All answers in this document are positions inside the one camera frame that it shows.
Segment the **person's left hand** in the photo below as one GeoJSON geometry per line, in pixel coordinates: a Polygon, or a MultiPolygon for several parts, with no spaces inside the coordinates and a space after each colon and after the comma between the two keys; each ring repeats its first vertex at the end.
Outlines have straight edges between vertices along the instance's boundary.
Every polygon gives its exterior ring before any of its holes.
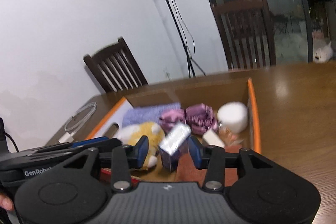
{"type": "Polygon", "coordinates": [[[4,193],[0,193],[0,206],[7,211],[12,211],[14,209],[12,200],[4,193]]]}

